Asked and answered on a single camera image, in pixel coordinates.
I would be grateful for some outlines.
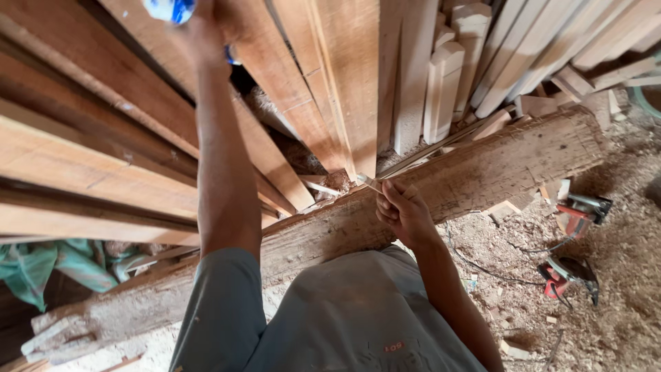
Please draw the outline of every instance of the sawdust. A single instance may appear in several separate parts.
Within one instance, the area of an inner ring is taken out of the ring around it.
[[[612,141],[605,164],[572,180],[572,191],[614,200],[601,226],[557,249],[558,254],[586,258],[600,282],[597,307],[577,285],[566,292],[574,306],[569,311],[543,294],[542,287],[503,281],[454,257],[462,278],[478,274],[470,294],[494,335],[531,352],[520,361],[503,354],[507,371],[540,371],[557,340],[563,338],[552,371],[657,371],[661,368],[661,210],[645,197],[650,182],[661,175],[661,120],[644,114],[637,105],[628,116],[613,121],[606,136]],[[452,242],[467,259],[504,276],[541,283],[536,266],[546,254],[519,250],[550,248],[566,237],[553,209],[537,198],[521,214],[502,217],[499,226],[480,214],[448,223]],[[438,226],[447,242],[445,225]],[[264,310],[271,319],[290,283],[265,288]],[[498,307],[492,319],[488,310]],[[549,323],[547,316],[557,319]],[[53,371],[90,371],[116,364],[121,357],[145,353],[123,371],[162,371],[169,364],[178,324],[105,348]]]

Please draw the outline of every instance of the fingers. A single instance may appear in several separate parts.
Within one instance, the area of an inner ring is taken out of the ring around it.
[[[391,218],[393,220],[396,220],[399,218],[399,211],[395,208],[391,208],[391,204],[388,200],[383,197],[383,195],[378,195],[376,198],[376,207],[378,211],[381,212],[382,215]]]
[[[383,182],[382,187],[383,195],[385,198],[388,199],[392,205],[397,207],[397,209],[402,210],[402,208],[407,206],[409,201],[402,196],[402,193],[407,189],[404,185],[399,182],[392,182],[391,180],[386,179]]]
[[[381,211],[379,209],[376,210],[376,217],[379,219],[379,221],[383,222],[384,224],[390,225],[390,226],[397,223],[396,220],[393,220],[392,218],[388,218],[388,217],[384,216],[383,213],[381,213]]]

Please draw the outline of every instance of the green cloth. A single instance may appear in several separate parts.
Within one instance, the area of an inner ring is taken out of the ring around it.
[[[46,311],[44,289],[53,269],[96,292],[117,285],[106,271],[100,240],[67,239],[0,246],[0,279],[22,301]]]

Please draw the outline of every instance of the wooden board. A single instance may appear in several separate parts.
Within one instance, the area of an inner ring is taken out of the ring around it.
[[[554,0],[544,6],[533,25],[516,48],[506,66],[500,72],[484,100],[475,111],[475,116],[490,115],[505,100],[525,71],[558,33],[581,4],[574,0]]]
[[[0,190],[0,234],[199,246],[195,224],[140,216],[134,209],[99,206],[88,199]]]
[[[475,70],[471,93],[475,90],[480,80],[482,80],[482,76],[484,76],[486,69],[489,68],[491,61],[500,50],[500,45],[505,41],[510,30],[512,30],[512,27],[519,17],[526,1],[527,0],[509,0],[505,2],[505,5],[496,20],[496,24],[489,32],[482,54],[480,55],[480,62],[477,65],[477,70]]]
[[[399,0],[381,0],[380,4],[377,152],[388,150],[391,144],[403,4]]]
[[[457,42],[465,49],[452,121],[461,120],[465,114],[490,24],[491,7],[482,3],[466,5],[452,13],[452,29],[457,32]]]
[[[395,151],[403,155],[420,142],[427,68],[434,42],[438,0],[409,1],[404,9],[395,97]]]
[[[190,69],[190,65],[173,41],[165,34],[163,29],[165,24],[163,22],[152,19],[142,4],[135,1],[103,0],[101,3],[167,71],[177,78],[187,91],[197,92],[196,78]],[[234,92],[233,107],[237,114],[239,128],[244,136],[244,143],[254,166],[295,208],[304,209],[312,205],[314,203],[312,196],[295,176],[291,166],[275,143],[248,110],[243,99],[236,94],[234,88],[232,86],[229,88]],[[315,106],[314,101],[307,102],[297,107],[296,110],[301,112],[313,111],[316,107],[313,108],[312,106]],[[298,131],[298,128],[295,127],[295,129],[302,137],[303,135]],[[281,172],[275,171],[280,167],[283,169]],[[279,203],[276,194],[271,190],[260,190],[260,195],[272,202]],[[277,206],[276,209],[285,215],[293,214],[292,209],[286,203],[277,204]]]
[[[78,3],[4,1],[0,12],[5,36],[170,143],[199,156],[193,107]]]
[[[554,179],[575,175],[605,158],[604,138],[594,117],[586,111],[514,124],[503,133],[506,135],[490,136],[434,158],[398,179],[418,187],[432,219],[439,224],[471,210],[484,210]],[[285,283],[302,269],[328,259],[389,245],[395,236],[376,219],[374,198],[375,191],[365,188],[330,206],[267,228],[261,259],[264,286]],[[178,322],[184,316],[195,269],[194,265],[180,263],[154,275],[136,277],[94,299],[47,312],[33,319],[35,334],[76,314],[85,327],[66,329],[63,337],[94,334],[96,341],[84,350],[91,352]],[[134,302],[145,297],[150,298],[149,304]],[[135,306],[125,312],[111,311],[126,303]],[[161,306],[154,311],[153,303]]]
[[[0,148],[3,177],[197,219],[195,179],[1,99]]]
[[[432,55],[424,106],[423,138],[427,144],[449,134],[463,57],[464,49],[458,42],[447,42]]]
[[[341,113],[347,168],[374,177],[379,83],[379,2],[316,0],[310,4],[329,83]]]
[[[590,29],[594,27],[598,19],[618,1],[620,0],[587,1],[578,10],[576,16],[558,32],[558,35],[535,63],[530,66],[517,86],[508,94],[506,100],[509,101],[517,95],[532,92],[549,74],[567,64],[569,59],[584,46],[585,35],[590,33]]]
[[[0,39],[0,96],[49,116],[83,133],[107,138],[189,177],[197,177],[197,161],[150,133],[127,116],[54,70],[39,64]]]
[[[488,67],[485,68],[482,79],[479,84],[476,85],[473,96],[471,97],[472,107],[480,107],[486,94],[493,87],[494,83],[502,73],[502,70],[507,66],[510,58],[514,55],[516,48],[521,44],[521,41],[527,35],[530,27],[532,27],[535,21],[539,18],[539,15],[547,3],[548,0],[528,1],[523,9],[521,9],[519,17],[516,18],[516,21],[512,25],[507,37],[502,41],[500,47],[497,51],[493,52],[494,55],[491,58]]]
[[[640,24],[652,22],[656,13],[661,11],[661,1],[635,0],[619,17],[583,48],[573,59],[572,64],[583,71],[590,70],[611,54],[611,50],[619,43],[627,41],[626,37]]]

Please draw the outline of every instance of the person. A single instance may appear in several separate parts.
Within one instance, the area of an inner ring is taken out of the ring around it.
[[[383,182],[391,246],[303,270],[266,323],[260,205],[228,90],[218,5],[198,0],[176,31],[198,80],[201,260],[170,371],[503,371],[420,195]]]

